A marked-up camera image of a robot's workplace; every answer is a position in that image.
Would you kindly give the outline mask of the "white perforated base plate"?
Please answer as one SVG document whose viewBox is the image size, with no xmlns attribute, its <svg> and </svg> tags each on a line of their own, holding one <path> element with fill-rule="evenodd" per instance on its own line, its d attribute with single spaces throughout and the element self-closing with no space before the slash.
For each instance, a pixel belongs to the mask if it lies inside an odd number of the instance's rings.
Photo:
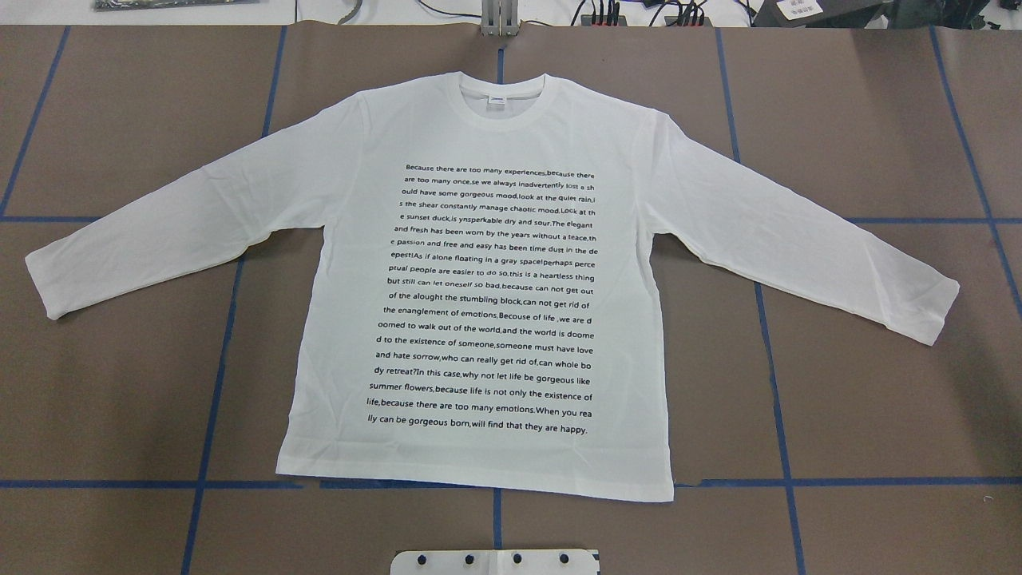
<svg viewBox="0 0 1022 575">
<path fill-rule="evenodd" d="M 599 574 L 590 549 L 463 549 L 401 552 L 390 574 Z"/>
</svg>

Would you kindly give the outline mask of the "dark box with white label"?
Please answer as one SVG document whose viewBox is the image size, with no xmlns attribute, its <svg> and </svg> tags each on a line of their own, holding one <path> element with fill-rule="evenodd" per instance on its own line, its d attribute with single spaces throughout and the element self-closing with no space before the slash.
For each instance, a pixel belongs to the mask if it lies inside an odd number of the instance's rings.
<svg viewBox="0 0 1022 575">
<path fill-rule="evenodd" d="M 891 1 L 763 1 L 753 28 L 865 28 Z"/>
</svg>

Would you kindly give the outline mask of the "grey aluminium profile post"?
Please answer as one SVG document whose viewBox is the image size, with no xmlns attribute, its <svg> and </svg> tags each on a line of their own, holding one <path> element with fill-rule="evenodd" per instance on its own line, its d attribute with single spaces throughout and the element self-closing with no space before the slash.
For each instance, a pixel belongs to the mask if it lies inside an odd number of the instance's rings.
<svg viewBox="0 0 1022 575">
<path fill-rule="evenodd" d="M 481 32 L 486 36 L 512 37 L 521 29 L 518 0 L 482 0 Z"/>
</svg>

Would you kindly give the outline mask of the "black power strip with plugs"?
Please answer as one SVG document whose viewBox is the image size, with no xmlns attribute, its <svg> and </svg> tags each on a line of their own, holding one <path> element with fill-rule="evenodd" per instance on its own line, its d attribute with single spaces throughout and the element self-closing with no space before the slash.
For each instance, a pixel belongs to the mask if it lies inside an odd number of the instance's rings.
<svg viewBox="0 0 1022 575">
<path fill-rule="evenodd" d="M 709 28 L 707 1 L 580 1 L 572 26 Z"/>
</svg>

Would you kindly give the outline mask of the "dark circuit board strip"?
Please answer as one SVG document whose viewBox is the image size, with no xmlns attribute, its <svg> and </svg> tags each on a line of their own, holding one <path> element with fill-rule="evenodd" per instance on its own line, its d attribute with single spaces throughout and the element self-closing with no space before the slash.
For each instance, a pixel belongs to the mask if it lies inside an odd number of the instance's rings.
<svg viewBox="0 0 1022 575">
<path fill-rule="evenodd" d="M 205 5 L 232 5 L 258 3 L 248 0 L 96 0 L 93 1 L 93 10 L 114 11 L 114 10 L 168 10 L 168 8 L 205 6 Z"/>
</svg>

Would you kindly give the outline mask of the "white long-sleeve printed shirt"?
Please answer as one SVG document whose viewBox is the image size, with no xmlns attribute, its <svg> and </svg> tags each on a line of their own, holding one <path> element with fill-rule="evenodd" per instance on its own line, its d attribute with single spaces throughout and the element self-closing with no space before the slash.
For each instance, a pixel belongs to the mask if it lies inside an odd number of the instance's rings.
<svg viewBox="0 0 1022 575">
<path fill-rule="evenodd" d="M 704 263 L 931 345 L 956 280 L 687 137 L 544 75 L 357 93 L 26 256 L 47 315 L 318 228 L 278 474 L 670 502 L 650 263 Z"/>
</svg>

